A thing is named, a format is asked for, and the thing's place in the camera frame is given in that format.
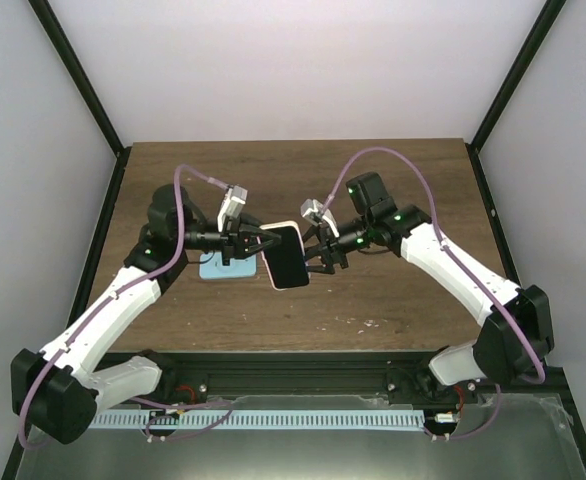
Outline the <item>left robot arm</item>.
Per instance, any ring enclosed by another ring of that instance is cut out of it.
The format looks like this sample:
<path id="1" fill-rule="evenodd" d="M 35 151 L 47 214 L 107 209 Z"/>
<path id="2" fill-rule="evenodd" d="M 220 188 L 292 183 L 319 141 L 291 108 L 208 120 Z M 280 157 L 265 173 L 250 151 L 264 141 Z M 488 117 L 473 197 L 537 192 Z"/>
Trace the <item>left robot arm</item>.
<path id="1" fill-rule="evenodd" d="M 62 334 L 37 352 L 12 360 L 12 407 L 20 425 L 32 425 L 61 444 L 77 440 L 102 412 L 146 395 L 157 404 L 177 392 L 176 377 L 151 352 L 114 367 L 97 368 L 132 322 L 167 292 L 188 264 L 190 250 L 243 260 L 281 242 L 242 208 L 247 193 L 230 186 L 220 216 L 208 220 L 181 186 L 158 188 L 137 244 L 114 280 Z"/>

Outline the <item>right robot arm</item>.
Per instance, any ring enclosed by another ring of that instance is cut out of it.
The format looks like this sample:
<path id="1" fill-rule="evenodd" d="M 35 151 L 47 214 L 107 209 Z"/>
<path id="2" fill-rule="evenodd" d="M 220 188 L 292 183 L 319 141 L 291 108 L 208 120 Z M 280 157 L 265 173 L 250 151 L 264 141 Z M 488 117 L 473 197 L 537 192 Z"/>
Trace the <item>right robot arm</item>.
<path id="1" fill-rule="evenodd" d="M 506 386 L 534 371 L 533 382 L 544 381 L 543 360 L 554 337 L 549 298 L 541 288 L 523 288 L 491 271 L 450 241 L 419 207 L 397 207 L 377 173 L 349 180 L 347 190 L 358 214 L 349 223 L 337 223 L 315 199 L 300 208 L 311 225 L 304 236 L 318 240 L 305 251 L 308 259 L 320 260 L 312 271 L 332 274 L 347 267 L 348 253 L 382 246 L 434 279 L 480 327 L 476 340 L 446 347 L 429 360 L 417 378 L 424 400 L 441 402 L 454 384 L 472 379 Z"/>

